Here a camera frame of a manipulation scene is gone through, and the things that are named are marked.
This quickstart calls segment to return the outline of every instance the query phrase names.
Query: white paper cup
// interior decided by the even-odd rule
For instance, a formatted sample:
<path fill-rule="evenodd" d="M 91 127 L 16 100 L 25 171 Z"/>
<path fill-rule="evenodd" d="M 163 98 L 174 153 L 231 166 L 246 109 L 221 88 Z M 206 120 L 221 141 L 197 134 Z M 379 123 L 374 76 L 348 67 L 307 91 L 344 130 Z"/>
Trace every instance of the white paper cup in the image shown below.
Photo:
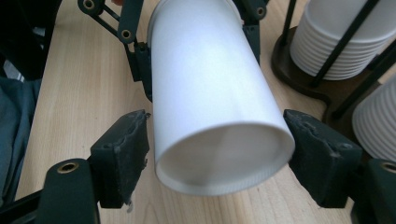
<path fill-rule="evenodd" d="M 220 195 L 261 183 L 294 142 L 233 2 L 162 0 L 150 20 L 156 174 Z"/>
<path fill-rule="evenodd" d="M 356 18 L 366 0 L 311 0 L 306 14 L 312 24 L 327 36 L 340 39 Z M 371 43 L 389 38 L 396 32 L 396 1 L 381 0 L 363 22 L 351 42 Z"/>
<path fill-rule="evenodd" d="M 331 3 L 328 3 L 322 0 L 312 0 L 309 2 L 305 7 L 304 14 L 291 42 L 290 56 L 294 63 L 313 77 L 317 75 L 318 71 L 327 61 L 342 35 L 337 37 L 337 35 L 332 33 L 332 29 L 336 30 L 334 26 L 338 23 L 332 24 L 332 21 L 320 23 L 311 14 L 317 16 L 318 11 L 323 11 L 323 8 L 321 8 L 323 6 L 328 7 L 325 10 L 326 12 L 323 13 L 330 13 L 327 10 L 335 10 L 335 6 L 332 4 L 336 4 L 337 7 L 346 5 L 343 10 L 337 11 L 337 13 L 333 13 L 332 11 L 332 17 L 337 17 L 341 14 L 343 18 L 343 13 L 346 13 L 345 10 L 350 10 L 350 13 L 353 14 L 353 8 L 356 8 L 356 4 L 359 4 L 359 1 L 357 1 L 351 5 L 349 0 L 345 2 L 335 0 L 335 2 L 331 1 Z M 324 79 L 343 80 L 360 74 L 375 55 L 387 44 L 389 34 L 382 35 L 381 38 L 378 36 L 371 39 L 357 39 L 354 36 L 337 57 Z"/>
<path fill-rule="evenodd" d="M 353 112 L 353 130 L 374 158 L 396 161 L 396 76 L 364 99 Z"/>

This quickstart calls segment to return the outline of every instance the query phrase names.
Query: dark fabric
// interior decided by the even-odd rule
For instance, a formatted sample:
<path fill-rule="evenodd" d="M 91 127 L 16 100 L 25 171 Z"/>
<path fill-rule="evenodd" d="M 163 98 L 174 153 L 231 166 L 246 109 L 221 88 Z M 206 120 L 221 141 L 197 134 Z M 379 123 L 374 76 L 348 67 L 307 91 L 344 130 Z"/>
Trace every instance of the dark fabric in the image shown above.
<path fill-rule="evenodd" d="M 53 26 L 62 0 L 0 0 L 0 54 L 26 80 L 42 78 Z M 32 28 L 45 28 L 44 48 Z"/>
<path fill-rule="evenodd" d="M 0 77 L 0 206 L 15 198 L 40 85 Z"/>
<path fill-rule="evenodd" d="M 5 61 L 6 61 L 6 58 L 0 53 L 0 77 L 7 77 L 7 74 L 3 68 Z"/>

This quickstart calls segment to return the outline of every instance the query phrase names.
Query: metal screw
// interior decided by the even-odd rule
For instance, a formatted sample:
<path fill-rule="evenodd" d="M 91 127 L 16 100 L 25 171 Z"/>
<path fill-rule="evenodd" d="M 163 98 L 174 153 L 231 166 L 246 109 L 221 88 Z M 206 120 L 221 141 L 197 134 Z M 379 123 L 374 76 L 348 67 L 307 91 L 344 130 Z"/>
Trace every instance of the metal screw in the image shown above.
<path fill-rule="evenodd" d="M 95 7 L 95 3 L 92 0 L 84 0 L 83 5 L 88 10 L 91 10 Z"/>
<path fill-rule="evenodd" d="M 264 15 L 264 12 L 265 12 L 265 10 L 264 10 L 263 7 L 258 7 L 258 8 L 257 8 L 257 15 L 263 16 L 263 15 Z"/>
<path fill-rule="evenodd" d="M 64 174 L 68 174 L 68 173 L 71 173 L 71 172 L 77 170 L 77 168 L 78 168 L 78 163 L 68 162 L 68 163 L 61 165 L 57 171 L 59 174 L 64 175 Z"/>
<path fill-rule="evenodd" d="M 122 35 L 122 37 L 124 37 L 125 39 L 129 39 L 129 38 L 131 38 L 131 36 L 132 36 L 131 31 L 129 31 L 129 30 L 123 30 L 123 31 L 121 32 L 121 35 Z"/>

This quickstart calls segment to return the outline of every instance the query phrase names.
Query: black metal rod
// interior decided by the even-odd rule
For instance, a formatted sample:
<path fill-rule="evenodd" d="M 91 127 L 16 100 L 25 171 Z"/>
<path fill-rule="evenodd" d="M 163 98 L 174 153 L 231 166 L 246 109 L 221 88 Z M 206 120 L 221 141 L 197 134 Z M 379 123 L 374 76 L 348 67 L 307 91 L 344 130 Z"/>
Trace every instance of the black metal rod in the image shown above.
<path fill-rule="evenodd" d="M 103 10 L 106 11 L 112 18 L 114 18 L 114 20 L 120 21 L 120 16 L 117 15 L 117 13 L 111 10 L 111 8 L 109 8 L 108 6 L 104 5 Z"/>
<path fill-rule="evenodd" d="M 338 56 L 341 54 L 341 52 L 343 51 L 343 49 L 345 48 L 345 46 L 347 45 L 349 40 L 361 27 L 361 25 L 366 20 L 367 16 L 370 14 L 370 12 L 373 10 L 373 8 L 376 6 L 378 1 L 379 0 L 368 0 L 364 4 L 364 6 L 361 9 L 361 11 L 359 12 L 358 16 L 349 25 L 349 27 L 347 28 L 343 37 L 340 39 L 340 41 L 338 42 L 338 44 L 335 46 L 334 50 L 330 54 L 329 58 L 326 60 L 326 62 L 323 64 L 323 66 L 318 71 L 317 75 L 315 76 L 314 80 L 311 83 L 311 87 L 317 87 L 319 85 L 319 82 L 327 74 L 329 69 L 334 64 L 335 60 L 337 60 Z"/>
<path fill-rule="evenodd" d="M 41 190 L 0 208 L 0 220 L 2 223 L 11 223 L 29 216 L 29 214 L 37 210 L 40 196 Z"/>
<path fill-rule="evenodd" d="M 369 65 L 367 65 L 367 68 L 370 70 L 374 70 L 378 64 L 384 60 L 387 55 L 389 55 L 394 49 L 396 48 L 396 39 L 393 40 L 393 42 L 380 54 L 378 57 L 376 57 L 372 62 L 370 62 Z"/>
<path fill-rule="evenodd" d="M 129 68 L 131 69 L 132 78 L 134 79 L 134 82 L 141 81 L 142 78 L 140 76 L 140 71 L 135 53 L 129 50 L 127 44 L 123 44 L 123 46 L 125 48 L 126 57 L 128 59 Z"/>
<path fill-rule="evenodd" d="M 288 13 L 286 14 L 286 19 L 285 19 L 285 25 L 283 26 L 282 39 L 280 39 L 280 46 L 285 46 L 287 44 L 289 28 L 295 6 L 296 6 L 296 0 L 290 0 Z"/>
<path fill-rule="evenodd" d="M 101 24 L 103 27 L 105 27 L 111 34 L 113 34 L 115 37 L 117 37 L 117 31 L 110 26 L 107 22 L 102 20 L 99 16 L 92 16 L 92 18 L 97 21 L 99 24 Z"/>
<path fill-rule="evenodd" d="M 341 105 L 332 112 L 335 119 L 341 118 L 345 112 L 353 105 L 359 97 L 364 94 L 373 84 L 381 78 L 396 63 L 396 48 L 392 48 L 384 59 L 378 63 L 375 70 L 368 76 L 359 87 L 354 90 Z"/>

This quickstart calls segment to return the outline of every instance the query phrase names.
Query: light wood surface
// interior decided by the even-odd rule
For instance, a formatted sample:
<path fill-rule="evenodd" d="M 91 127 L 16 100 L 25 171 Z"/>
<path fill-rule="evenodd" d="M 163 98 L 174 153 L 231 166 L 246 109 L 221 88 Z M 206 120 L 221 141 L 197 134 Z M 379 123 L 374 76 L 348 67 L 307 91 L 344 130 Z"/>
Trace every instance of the light wood surface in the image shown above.
<path fill-rule="evenodd" d="M 158 0 L 147 0 L 138 29 L 146 40 L 149 16 Z M 279 82 L 270 67 L 289 1 L 271 1 L 261 22 L 262 71 L 279 108 L 297 109 L 317 118 L 324 104 Z M 107 4 L 115 11 L 120 7 Z M 299 1 L 292 25 L 305 1 Z M 114 20 L 106 17 L 117 27 Z M 42 189 L 48 169 L 59 161 L 87 159 L 91 145 L 122 115 L 152 112 L 141 83 L 133 83 L 120 41 L 83 14 L 77 1 L 64 0 L 58 13 L 49 58 L 18 190 L 18 198 Z M 148 167 L 134 191 L 134 211 L 100 209 L 102 223 L 350 223 L 347 209 L 316 205 L 289 166 L 251 189 L 219 197 L 182 195 L 164 187 L 154 173 L 152 119 L 148 121 Z"/>

